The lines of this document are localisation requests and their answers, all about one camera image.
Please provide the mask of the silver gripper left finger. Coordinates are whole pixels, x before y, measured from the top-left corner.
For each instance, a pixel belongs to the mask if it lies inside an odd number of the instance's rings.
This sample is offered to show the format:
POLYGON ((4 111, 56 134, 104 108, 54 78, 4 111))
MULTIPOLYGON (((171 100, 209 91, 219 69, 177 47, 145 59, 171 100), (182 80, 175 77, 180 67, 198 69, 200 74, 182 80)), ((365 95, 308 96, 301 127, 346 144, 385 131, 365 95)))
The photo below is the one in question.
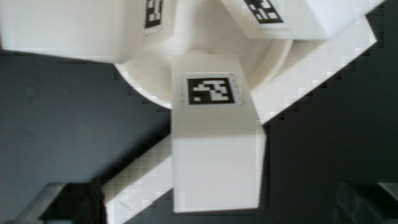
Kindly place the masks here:
POLYGON ((12 224, 107 224, 100 183, 51 183, 12 224))

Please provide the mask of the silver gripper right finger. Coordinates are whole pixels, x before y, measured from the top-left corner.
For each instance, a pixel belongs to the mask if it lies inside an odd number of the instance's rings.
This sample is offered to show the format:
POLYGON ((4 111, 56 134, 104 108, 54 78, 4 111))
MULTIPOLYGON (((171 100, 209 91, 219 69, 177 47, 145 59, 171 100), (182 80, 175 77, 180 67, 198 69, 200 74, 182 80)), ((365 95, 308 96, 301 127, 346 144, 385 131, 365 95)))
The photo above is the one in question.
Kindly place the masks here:
POLYGON ((398 182, 340 184, 337 224, 398 224, 398 182))

